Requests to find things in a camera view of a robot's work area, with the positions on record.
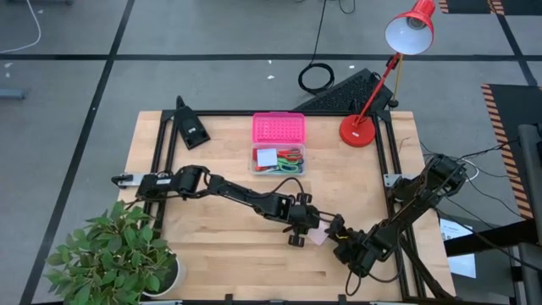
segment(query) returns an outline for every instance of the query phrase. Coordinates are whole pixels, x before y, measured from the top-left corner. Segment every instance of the pink object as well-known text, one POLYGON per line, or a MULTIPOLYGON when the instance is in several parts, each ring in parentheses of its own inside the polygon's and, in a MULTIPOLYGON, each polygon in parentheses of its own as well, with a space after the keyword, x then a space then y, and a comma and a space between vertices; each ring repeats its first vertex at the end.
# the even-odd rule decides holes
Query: pink object
POLYGON ((286 112, 254 114, 252 140, 255 143, 304 143, 305 116, 286 112))

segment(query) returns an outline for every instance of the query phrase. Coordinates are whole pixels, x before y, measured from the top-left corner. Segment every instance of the wooden tabletop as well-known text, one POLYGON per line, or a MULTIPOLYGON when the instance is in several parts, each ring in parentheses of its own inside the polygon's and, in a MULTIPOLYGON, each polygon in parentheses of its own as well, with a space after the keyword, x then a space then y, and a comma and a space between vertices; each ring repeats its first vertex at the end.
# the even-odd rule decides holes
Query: wooden tabletop
MULTIPOLYGON (((424 163, 413 115, 392 112, 391 117, 402 170, 419 174, 424 163)), ((149 172, 159 118, 160 112, 139 114, 126 172, 149 172)), ((184 165, 204 165, 213 174, 260 192, 272 190, 284 179, 255 176, 249 171, 252 117, 200 119, 212 140, 188 151, 179 137, 174 172, 184 165)), ((342 119, 306 117, 307 170, 300 180, 305 191, 312 193, 312 204, 318 209, 340 213, 347 226, 368 230, 387 218, 376 145, 373 142, 364 148, 347 146, 339 137, 342 119)), ((385 129, 381 128, 387 147, 385 129)), ((298 191, 296 183, 287 183, 279 190, 284 194, 298 191)), ((119 197, 130 201, 135 192, 135 188, 129 188, 121 191, 119 197)), ((288 235, 282 233, 284 227, 222 197, 168 200, 163 238, 188 272, 184 283, 165 298, 222 300, 225 294, 233 293, 235 300, 337 300, 338 294, 345 293, 348 268, 335 258, 335 243, 327 240, 316 246, 306 239, 303 248, 291 247, 287 244, 288 235)), ((436 213, 429 211, 420 218, 414 232, 420 258, 444 289, 455 295, 436 213)), ((372 274, 381 279, 393 277, 397 272, 394 260, 392 256, 385 263, 376 263, 372 274)), ((411 295, 415 295, 409 263, 406 270, 411 295)), ((357 278, 352 279, 350 291, 356 283, 357 278)), ((359 292, 348 299, 400 301, 399 283, 381 284, 367 277, 362 279, 359 292)))

